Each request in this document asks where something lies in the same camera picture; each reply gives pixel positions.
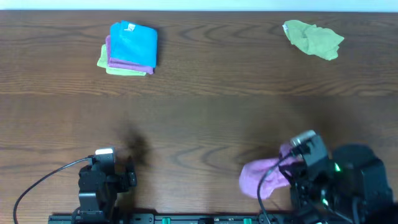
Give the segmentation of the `purple microfiber cloth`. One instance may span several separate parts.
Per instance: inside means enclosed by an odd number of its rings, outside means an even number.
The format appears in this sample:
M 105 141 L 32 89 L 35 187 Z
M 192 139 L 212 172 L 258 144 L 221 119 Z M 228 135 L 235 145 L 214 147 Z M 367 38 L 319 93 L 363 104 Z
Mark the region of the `purple microfiber cloth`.
M 290 143 L 284 143 L 280 146 L 279 157 L 271 159 L 260 159 L 252 161 L 243 166 L 239 176 L 239 188 L 244 195 L 251 198 L 257 198 L 257 188 L 261 177 L 274 166 L 279 159 L 286 156 L 292 149 Z M 269 174 L 260 189 L 260 196 L 263 200 L 269 198 L 275 189 L 289 185 L 288 180 L 282 175 L 279 168 Z

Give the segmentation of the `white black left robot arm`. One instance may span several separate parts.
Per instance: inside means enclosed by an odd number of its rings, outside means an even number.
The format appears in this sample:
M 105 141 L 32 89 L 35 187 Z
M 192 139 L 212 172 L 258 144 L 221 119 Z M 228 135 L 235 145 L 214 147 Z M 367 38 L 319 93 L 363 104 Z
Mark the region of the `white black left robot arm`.
M 88 156 L 89 164 L 78 175 L 80 206 L 72 213 L 72 223 L 112 223 L 118 193 L 137 185 L 134 163 L 128 160 L 118 170 L 114 154 Z

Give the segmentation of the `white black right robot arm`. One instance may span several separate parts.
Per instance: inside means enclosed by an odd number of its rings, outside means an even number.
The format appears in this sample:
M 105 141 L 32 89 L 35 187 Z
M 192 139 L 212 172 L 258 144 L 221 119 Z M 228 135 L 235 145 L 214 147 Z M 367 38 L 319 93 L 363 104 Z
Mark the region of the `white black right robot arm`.
M 286 156 L 302 160 L 279 168 L 295 209 L 284 223 L 371 223 L 390 214 L 393 192 L 384 163 L 370 147 L 345 144 L 328 152 L 313 131 L 290 144 Z

